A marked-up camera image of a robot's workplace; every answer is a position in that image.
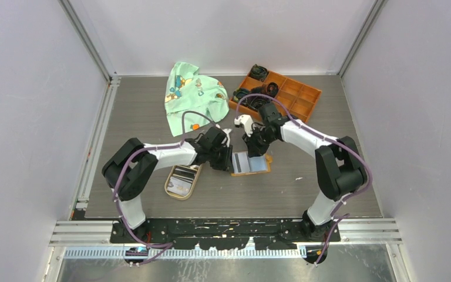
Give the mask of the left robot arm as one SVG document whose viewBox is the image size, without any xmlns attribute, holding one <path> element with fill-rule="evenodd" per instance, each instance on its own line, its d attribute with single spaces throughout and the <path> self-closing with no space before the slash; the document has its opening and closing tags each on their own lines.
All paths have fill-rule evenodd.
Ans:
<svg viewBox="0 0 451 282">
<path fill-rule="evenodd" d="M 135 243 L 148 234 L 141 194 L 154 171 L 173 166 L 200 166 L 232 171 L 231 129 L 212 126 L 195 138 L 161 145 L 142 143 L 131 138 L 105 163 L 102 176 L 113 193 L 124 233 Z"/>
</svg>

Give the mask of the beige oval card tray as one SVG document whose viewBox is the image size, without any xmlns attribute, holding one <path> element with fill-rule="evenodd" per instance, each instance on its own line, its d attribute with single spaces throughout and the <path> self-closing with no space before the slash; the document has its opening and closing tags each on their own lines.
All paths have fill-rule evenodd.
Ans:
<svg viewBox="0 0 451 282">
<path fill-rule="evenodd" d="M 164 191 L 177 200 L 187 200 L 193 193 L 202 165 L 173 166 L 164 184 Z"/>
</svg>

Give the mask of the orange leather card holder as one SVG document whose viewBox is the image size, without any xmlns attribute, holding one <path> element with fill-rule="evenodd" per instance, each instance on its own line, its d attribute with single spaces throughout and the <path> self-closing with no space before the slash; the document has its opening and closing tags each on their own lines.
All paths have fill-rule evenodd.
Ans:
<svg viewBox="0 0 451 282">
<path fill-rule="evenodd" d="M 248 157 L 247 152 L 235 152 L 242 154 L 241 168 L 242 172 L 239 174 L 231 173 L 232 176 L 245 176 L 252 174 L 269 173 L 271 171 L 272 157 L 270 155 L 263 155 L 260 157 Z"/>
</svg>

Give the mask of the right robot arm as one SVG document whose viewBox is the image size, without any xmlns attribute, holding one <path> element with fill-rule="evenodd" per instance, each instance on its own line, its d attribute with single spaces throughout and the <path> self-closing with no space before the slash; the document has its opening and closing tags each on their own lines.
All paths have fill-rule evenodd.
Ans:
<svg viewBox="0 0 451 282">
<path fill-rule="evenodd" d="M 261 123 L 250 115 L 237 115 L 236 127 L 244 129 L 243 141 L 250 157 L 262 156 L 274 141 L 292 144 L 315 159 L 319 194 L 304 211 L 300 224 L 309 241 L 319 240 L 336 211 L 371 180 L 368 165 L 360 157 L 355 141 L 321 133 L 291 114 L 282 115 L 273 103 L 259 109 Z"/>
</svg>

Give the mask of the grey card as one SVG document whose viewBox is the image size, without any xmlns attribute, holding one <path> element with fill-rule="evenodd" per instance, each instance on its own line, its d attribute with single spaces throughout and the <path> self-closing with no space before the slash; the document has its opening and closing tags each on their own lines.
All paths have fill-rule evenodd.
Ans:
<svg viewBox="0 0 451 282">
<path fill-rule="evenodd" d="M 242 162 L 242 154 L 241 153 L 233 153 L 232 154 L 232 162 L 234 168 L 234 174 L 239 174 L 242 172 L 241 162 Z"/>
</svg>

